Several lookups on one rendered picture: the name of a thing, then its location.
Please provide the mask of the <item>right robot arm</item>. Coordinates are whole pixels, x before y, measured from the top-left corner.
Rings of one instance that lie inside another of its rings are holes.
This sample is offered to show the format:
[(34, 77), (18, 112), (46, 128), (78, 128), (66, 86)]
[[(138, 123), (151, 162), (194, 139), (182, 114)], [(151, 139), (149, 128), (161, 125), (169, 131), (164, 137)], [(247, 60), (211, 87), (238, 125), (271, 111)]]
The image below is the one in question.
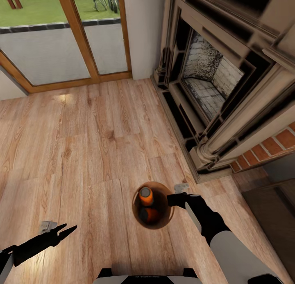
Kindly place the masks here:
[(168, 195), (170, 207), (187, 210), (202, 236), (206, 237), (228, 284), (285, 284), (231, 232), (218, 212), (213, 212), (199, 194), (182, 192), (189, 184), (174, 185)]

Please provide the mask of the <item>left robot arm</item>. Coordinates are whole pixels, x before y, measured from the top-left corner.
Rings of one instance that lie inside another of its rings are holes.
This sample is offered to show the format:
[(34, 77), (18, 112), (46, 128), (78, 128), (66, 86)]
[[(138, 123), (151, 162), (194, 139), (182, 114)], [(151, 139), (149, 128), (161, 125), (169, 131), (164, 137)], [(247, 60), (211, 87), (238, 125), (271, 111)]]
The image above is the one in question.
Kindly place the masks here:
[(77, 228), (75, 225), (57, 235), (57, 232), (66, 226), (67, 224), (57, 226), (57, 222), (42, 221), (38, 236), (19, 246), (13, 245), (0, 251), (0, 284), (5, 283), (13, 265), (19, 266), (48, 247), (57, 246), (60, 240), (66, 238)]

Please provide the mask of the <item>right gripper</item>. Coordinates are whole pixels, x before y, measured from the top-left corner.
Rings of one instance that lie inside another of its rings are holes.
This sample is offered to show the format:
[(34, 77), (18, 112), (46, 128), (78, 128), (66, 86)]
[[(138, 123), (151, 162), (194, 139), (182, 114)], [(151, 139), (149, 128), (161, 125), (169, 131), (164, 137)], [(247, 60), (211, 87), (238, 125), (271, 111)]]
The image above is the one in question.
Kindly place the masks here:
[(168, 195), (167, 196), (167, 199), (168, 199), (168, 204), (170, 207), (172, 206), (179, 206), (179, 207), (182, 207), (180, 205), (180, 198), (183, 196), (183, 195), (186, 195), (187, 193), (186, 192), (182, 192), (181, 194), (172, 194), (172, 195)]

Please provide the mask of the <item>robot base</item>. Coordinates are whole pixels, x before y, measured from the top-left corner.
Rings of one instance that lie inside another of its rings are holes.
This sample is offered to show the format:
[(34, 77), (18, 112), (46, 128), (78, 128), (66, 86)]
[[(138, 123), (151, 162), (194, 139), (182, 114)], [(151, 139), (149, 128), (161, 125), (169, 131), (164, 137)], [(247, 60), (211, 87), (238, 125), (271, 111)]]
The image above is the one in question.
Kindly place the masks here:
[(111, 268), (103, 268), (92, 284), (203, 284), (193, 268), (184, 268), (183, 276), (120, 275), (112, 276)]

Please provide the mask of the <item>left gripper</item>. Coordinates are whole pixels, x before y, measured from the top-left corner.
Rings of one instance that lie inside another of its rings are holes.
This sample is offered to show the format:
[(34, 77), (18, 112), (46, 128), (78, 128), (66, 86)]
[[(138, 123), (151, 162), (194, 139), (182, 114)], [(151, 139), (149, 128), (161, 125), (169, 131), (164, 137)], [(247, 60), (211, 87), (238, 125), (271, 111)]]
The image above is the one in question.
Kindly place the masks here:
[(31, 245), (31, 257), (37, 255), (50, 246), (57, 246), (60, 243), (60, 240), (66, 238), (77, 228), (75, 225), (74, 227), (62, 231), (59, 235), (57, 235), (57, 232), (66, 226), (67, 224), (57, 226), (55, 229), (50, 230), (50, 232), (44, 232), (43, 234), (28, 240)]

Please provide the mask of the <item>can of soda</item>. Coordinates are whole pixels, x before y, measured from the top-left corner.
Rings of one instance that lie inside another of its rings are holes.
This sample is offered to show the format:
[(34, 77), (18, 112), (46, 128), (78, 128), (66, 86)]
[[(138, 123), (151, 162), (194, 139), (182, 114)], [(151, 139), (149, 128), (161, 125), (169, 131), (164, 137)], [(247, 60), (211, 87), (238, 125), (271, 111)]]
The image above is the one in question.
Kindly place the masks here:
[(154, 205), (154, 199), (153, 199), (152, 204), (150, 206), (143, 206), (143, 209), (144, 208), (151, 208), (151, 209), (153, 209), (153, 205)]
[(142, 207), (142, 210), (140, 212), (140, 217), (143, 222), (154, 223), (159, 220), (159, 213), (155, 209), (151, 209), (151, 208), (144, 208), (143, 209), (143, 207)]
[(139, 192), (139, 198), (141, 200), (142, 206), (150, 206), (153, 201), (150, 187), (145, 187), (144, 189), (141, 189), (141, 191)]

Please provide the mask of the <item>trash can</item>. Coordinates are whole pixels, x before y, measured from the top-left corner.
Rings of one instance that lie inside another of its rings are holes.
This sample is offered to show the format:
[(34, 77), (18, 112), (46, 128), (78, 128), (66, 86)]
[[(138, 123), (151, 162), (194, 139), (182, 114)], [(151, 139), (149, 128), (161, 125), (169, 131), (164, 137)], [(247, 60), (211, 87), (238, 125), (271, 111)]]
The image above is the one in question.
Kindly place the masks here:
[[(143, 222), (140, 217), (142, 210), (142, 203), (139, 198), (139, 192), (145, 187), (150, 187), (154, 199), (153, 209), (159, 213), (159, 220), (157, 222)], [(163, 184), (158, 182), (147, 182), (142, 184), (134, 193), (132, 198), (132, 212), (137, 222), (146, 229), (159, 230), (166, 227), (172, 220), (175, 214), (175, 206), (170, 207), (167, 196), (172, 195), (170, 190)]]

